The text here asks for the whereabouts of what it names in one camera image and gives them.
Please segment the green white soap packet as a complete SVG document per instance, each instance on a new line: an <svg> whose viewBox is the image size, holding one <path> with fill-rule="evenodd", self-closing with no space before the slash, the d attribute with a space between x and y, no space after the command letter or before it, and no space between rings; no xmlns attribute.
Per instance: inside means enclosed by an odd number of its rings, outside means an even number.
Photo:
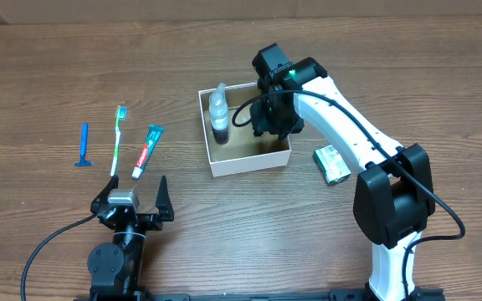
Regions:
<svg viewBox="0 0 482 301"><path fill-rule="evenodd" d="M342 183L351 176L350 169L333 145L315 150L313 156L328 185Z"/></svg>

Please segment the clear soap pump bottle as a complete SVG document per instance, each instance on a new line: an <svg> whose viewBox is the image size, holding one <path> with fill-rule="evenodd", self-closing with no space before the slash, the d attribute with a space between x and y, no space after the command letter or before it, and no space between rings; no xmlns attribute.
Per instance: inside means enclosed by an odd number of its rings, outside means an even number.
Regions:
<svg viewBox="0 0 482 301"><path fill-rule="evenodd" d="M226 84L220 83L209 97L209 119L216 142L224 145L228 142L228 103L226 100Z"/></svg>

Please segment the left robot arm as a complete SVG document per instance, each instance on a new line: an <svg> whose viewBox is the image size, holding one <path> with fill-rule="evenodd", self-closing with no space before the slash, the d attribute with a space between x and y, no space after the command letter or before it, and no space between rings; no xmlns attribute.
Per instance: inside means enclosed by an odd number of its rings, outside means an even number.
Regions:
<svg viewBox="0 0 482 301"><path fill-rule="evenodd" d="M90 210L100 223L113 230L111 242L95 247L88 258L91 274L90 300L152 300L139 285L146 234L161 231L175 213L163 176L156 196L156 213L139 213L139 199L132 189L120 189L112 176L91 202Z"/></svg>

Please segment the white cardboard box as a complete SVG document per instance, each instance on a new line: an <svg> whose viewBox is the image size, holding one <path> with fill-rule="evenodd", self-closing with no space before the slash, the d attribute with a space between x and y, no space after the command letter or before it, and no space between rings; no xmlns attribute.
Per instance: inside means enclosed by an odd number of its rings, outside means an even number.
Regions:
<svg viewBox="0 0 482 301"><path fill-rule="evenodd" d="M268 133L255 136L251 125L243 128L230 125L228 142L223 145L216 142L208 110L209 97L214 91L205 89L198 92L203 136L213 176L286 166L291 154L290 141L279 140Z"/></svg>

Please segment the green white toothbrush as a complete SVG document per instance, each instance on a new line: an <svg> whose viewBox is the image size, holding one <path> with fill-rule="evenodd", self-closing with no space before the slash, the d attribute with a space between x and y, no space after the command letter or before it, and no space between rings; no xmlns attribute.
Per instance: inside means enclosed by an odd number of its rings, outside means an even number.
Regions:
<svg viewBox="0 0 482 301"><path fill-rule="evenodd" d="M118 160L119 160L119 147L121 142L120 122L126 119L126 115L127 115L127 108L125 106L119 105L115 113L115 146L114 146L114 154L113 154L111 168L110 168L110 176L114 176L116 174Z"/></svg>

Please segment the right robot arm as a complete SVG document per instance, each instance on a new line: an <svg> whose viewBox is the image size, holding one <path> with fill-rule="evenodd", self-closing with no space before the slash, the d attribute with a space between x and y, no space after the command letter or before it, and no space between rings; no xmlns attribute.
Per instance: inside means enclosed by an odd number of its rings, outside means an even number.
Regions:
<svg viewBox="0 0 482 301"><path fill-rule="evenodd" d="M287 59L276 43L252 61L260 96L250 100L254 135L283 140L312 124L357 174L353 215L372 242L372 274L365 300L441 300L441 291L418 288L414 256L428 218L435 211L427 152L403 147L372 125L341 94L328 72L313 58Z"/></svg>

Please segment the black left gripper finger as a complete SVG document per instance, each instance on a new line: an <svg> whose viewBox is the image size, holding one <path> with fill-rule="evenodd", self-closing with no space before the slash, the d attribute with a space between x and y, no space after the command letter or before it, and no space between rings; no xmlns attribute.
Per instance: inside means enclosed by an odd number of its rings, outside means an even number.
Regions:
<svg viewBox="0 0 482 301"><path fill-rule="evenodd" d="M168 193L167 178L162 176L156 196L156 209L163 222L174 221L174 210Z"/></svg>
<svg viewBox="0 0 482 301"><path fill-rule="evenodd" d="M117 189L119 186L119 177L114 175L111 177L107 185L103 188L103 190L98 194L98 196L91 202L90 211L92 213L97 213L100 210L100 207L107 203L108 196L110 192L114 189Z"/></svg>

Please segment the Colgate toothpaste tube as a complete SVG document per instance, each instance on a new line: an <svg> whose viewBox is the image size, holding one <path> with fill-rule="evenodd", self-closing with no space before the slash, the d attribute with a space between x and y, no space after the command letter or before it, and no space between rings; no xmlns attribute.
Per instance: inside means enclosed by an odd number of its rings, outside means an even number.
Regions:
<svg viewBox="0 0 482 301"><path fill-rule="evenodd" d="M163 132L163 127L159 125L150 125L145 139L145 143L141 149L141 153L131 174L131 177L134 180L140 179L142 173L146 169L146 164L150 159L151 154L154 151L154 148L156 147L157 142L160 140Z"/></svg>

